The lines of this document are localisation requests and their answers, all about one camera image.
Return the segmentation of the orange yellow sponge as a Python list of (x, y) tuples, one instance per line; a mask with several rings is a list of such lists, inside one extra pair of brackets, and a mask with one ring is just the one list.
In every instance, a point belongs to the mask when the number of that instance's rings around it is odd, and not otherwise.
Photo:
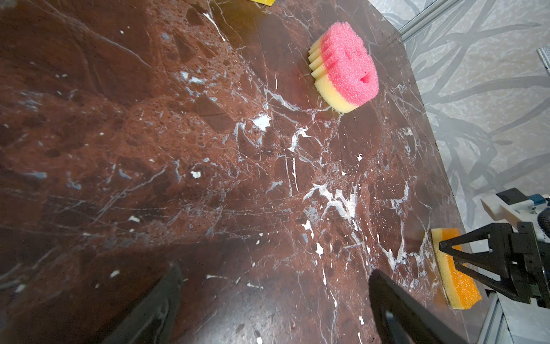
[(435, 259), (442, 279), (448, 304), (454, 310), (469, 310), (482, 300), (479, 289), (472, 277), (459, 272), (455, 268), (452, 256), (441, 252), (439, 244), (442, 241), (460, 236), (456, 228), (431, 229), (431, 238)]

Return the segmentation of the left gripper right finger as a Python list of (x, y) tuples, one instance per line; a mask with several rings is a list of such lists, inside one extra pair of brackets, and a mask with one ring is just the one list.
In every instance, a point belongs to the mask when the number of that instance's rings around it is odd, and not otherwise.
[(369, 297), (382, 343), (465, 343), (379, 269), (369, 278)]

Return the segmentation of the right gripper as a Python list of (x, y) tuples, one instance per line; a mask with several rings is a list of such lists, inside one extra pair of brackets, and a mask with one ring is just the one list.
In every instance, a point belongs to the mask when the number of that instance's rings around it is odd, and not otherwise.
[[(524, 303), (535, 299), (540, 308), (549, 308), (549, 243), (539, 242), (531, 222), (518, 222), (518, 232), (504, 223), (492, 223), (438, 244), (441, 252), (452, 256), (455, 268), (507, 298)], [(512, 249), (511, 278), (499, 280), (465, 266), (465, 262), (504, 262)], [(485, 244), (484, 251), (474, 249)]]

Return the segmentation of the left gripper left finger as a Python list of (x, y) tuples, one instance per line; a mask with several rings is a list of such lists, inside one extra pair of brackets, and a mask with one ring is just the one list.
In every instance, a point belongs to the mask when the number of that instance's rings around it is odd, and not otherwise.
[(101, 343), (169, 343), (180, 308), (183, 275), (173, 265), (101, 338)]

